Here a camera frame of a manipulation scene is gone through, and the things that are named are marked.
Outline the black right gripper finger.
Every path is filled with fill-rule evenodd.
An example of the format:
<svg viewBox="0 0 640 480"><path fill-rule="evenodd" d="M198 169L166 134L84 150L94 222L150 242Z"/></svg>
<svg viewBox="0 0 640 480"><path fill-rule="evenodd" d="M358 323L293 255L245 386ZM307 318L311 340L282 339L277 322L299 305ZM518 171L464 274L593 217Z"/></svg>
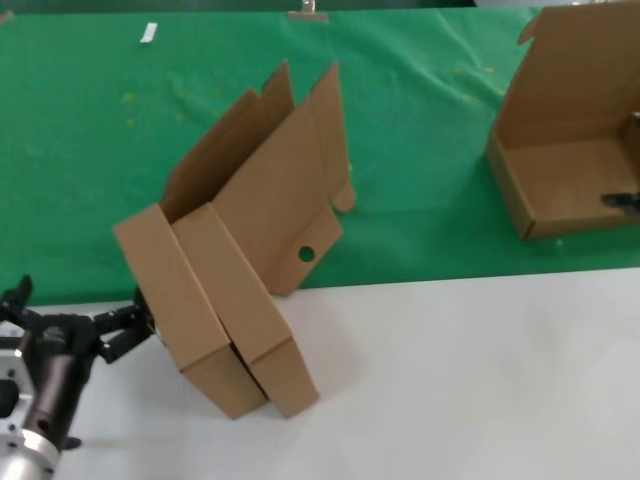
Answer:
<svg viewBox="0 0 640 480"><path fill-rule="evenodd" d="M640 211L640 194L638 192L608 193L601 196L603 204L609 208L619 209L623 212Z"/></svg>

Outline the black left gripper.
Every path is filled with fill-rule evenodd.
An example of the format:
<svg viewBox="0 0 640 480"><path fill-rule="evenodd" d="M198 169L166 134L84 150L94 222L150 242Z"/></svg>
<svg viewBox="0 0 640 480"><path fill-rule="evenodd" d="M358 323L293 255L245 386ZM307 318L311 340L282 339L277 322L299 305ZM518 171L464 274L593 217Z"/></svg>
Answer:
<svg viewBox="0 0 640 480"><path fill-rule="evenodd" d="M116 362L156 333L155 320L139 288L131 305L94 321L85 315L30 313L32 290L31 276L24 275L1 295L1 322L24 326L36 353L35 399L23 428L51 443L68 443L97 352L107 364ZM99 343L111 333L116 335Z"/></svg>

